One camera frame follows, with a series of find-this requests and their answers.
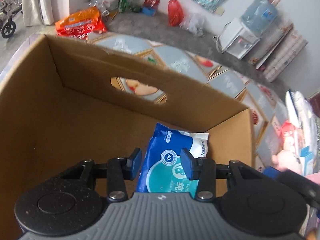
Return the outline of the blue wet wipes pack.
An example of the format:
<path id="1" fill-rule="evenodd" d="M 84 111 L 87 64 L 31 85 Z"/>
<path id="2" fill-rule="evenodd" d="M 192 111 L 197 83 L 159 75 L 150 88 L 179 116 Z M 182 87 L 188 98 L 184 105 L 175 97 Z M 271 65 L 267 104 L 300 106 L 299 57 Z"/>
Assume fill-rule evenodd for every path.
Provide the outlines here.
<path id="1" fill-rule="evenodd" d="M 195 196 L 197 180 L 189 180 L 181 164 L 181 150 L 194 158 L 208 153 L 208 133 L 189 133 L 157 123 L 144 157 L 136 191 L 149 193 L 189 192 Z"/>

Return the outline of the pink plush doll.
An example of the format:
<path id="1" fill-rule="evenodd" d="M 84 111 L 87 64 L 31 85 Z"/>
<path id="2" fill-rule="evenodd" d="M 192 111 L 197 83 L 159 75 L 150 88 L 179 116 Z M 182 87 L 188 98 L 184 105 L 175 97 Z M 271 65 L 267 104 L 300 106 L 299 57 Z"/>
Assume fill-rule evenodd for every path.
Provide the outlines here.
<path id="1" fill-rule="evenodd" d="M 278 171 L 291 170 L 298 174 L 302 173 L 302 165 L 296 155 L 295 140 L 292 136 L 284 138 L 283 149 L 272 155 L 272 166 Z"/>

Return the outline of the blue bandage box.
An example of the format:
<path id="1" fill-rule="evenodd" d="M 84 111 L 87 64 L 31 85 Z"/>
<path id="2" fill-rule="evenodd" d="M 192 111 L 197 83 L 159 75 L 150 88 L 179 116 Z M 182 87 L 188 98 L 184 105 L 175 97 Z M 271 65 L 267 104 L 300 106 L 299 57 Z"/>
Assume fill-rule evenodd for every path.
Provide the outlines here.
<path id="1" fill-rule="evenodd" d="M 310 150 L 310 146 L 306 146 L 300 150 L 299 160 L 302 166 L 303 176 L 313 174 L 313 158 L 314 154 Z"/>

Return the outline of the patterned floor mat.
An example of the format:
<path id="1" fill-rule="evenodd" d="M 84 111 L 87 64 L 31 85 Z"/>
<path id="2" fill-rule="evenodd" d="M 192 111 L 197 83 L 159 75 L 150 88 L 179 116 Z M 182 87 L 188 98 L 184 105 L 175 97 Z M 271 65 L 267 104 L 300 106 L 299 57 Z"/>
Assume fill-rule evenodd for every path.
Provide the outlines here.
<path id="1" fill-rule="evenodd" d="M 252 112 L 258 171 L 270 166 L 272 156 L 280 152 L 280 128 L 288 116 L 273 90 L 213 60 L 163 43 L 116 33 L 90 33 L 86 41 L 173 69 L 246 105 Z"/>

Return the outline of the brown cardboard box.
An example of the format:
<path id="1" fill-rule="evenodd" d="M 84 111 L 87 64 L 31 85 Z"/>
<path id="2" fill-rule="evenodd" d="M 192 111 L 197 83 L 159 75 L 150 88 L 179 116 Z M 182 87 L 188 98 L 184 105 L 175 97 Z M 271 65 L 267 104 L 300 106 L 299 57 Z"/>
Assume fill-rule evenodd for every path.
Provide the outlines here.
<path id="1" fill-rule="evenodd" d="M 254 165 L 250 110 L 204 83 L 82 40 L 40 36 L 1 80 L 1 239 L 19 196 L 76 163 L 146 150 L 157 123 L 207 132 L 208 156 Z"/>

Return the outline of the white water dispenser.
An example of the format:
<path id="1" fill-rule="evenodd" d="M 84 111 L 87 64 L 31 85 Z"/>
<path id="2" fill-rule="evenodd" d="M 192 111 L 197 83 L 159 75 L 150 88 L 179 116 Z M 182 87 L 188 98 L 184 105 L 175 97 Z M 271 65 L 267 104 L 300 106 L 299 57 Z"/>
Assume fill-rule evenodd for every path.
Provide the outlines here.
<path id="1" fill-rule="evenodd" d="M 227 52 L 242 59 L 260 41 L 238 18 L 227 23 L 219 35 L 218 43 L 222 53 Z"/>

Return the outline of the orange snack package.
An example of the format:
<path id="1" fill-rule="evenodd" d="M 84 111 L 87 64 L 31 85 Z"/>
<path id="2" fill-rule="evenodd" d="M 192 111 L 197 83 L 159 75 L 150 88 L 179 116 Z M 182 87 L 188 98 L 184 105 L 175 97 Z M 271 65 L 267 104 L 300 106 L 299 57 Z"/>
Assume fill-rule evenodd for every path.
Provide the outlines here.
<path id="1" fill-rule="evenodd" d="M 85 40 L 90 33 L 105 33 L 107 28 L 97 7 L 75 12 L 57 21 L 55 29 L 58 36 Z"/>

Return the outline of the red plastic bag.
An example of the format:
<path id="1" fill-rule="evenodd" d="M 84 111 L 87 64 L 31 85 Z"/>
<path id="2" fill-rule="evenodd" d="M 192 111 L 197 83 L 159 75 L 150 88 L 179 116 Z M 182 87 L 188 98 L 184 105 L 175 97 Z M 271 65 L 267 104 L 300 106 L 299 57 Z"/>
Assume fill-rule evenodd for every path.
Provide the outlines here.
<path id="1" fill-rule="evenodd" d="M 168 2 L 168 20 L 172 27 L 178 26 L 184 19 L 184 12 L 178 0 Z"/>

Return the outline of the blue water bottle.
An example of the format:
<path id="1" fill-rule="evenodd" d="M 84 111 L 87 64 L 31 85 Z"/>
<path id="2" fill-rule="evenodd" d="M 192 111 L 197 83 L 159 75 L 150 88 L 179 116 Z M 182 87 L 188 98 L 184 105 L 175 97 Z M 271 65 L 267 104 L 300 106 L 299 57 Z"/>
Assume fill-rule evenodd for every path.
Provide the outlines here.
<path id="1" fill-rule="evenodd" d="M 271 0 L 254 0 L 240 20 L 255 36 L 262 37 L 277 16 L 278 10 Z"/>

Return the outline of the white curtain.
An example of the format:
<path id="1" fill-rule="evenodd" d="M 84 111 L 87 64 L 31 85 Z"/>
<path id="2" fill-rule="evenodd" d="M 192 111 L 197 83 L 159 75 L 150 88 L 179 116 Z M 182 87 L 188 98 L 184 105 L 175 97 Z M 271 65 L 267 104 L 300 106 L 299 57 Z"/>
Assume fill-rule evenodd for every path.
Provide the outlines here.
<path id="1" fill-rule="evenodd" d="M 52 25 L 69 15 L 69 0 L 22 0 L 23 22 L 26 27 Z"/>

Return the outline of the black wheelchair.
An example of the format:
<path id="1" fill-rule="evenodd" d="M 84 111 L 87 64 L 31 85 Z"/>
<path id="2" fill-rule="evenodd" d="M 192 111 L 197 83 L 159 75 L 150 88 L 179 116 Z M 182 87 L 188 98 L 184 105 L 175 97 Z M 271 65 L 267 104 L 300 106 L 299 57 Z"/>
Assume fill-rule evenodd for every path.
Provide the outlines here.
<path id="1" fill-rule="evenodd" d="M 13 17 L 22 12 L 22 0 L 1 0 L 1 36 L 9 39 L 15 33 Z"/>

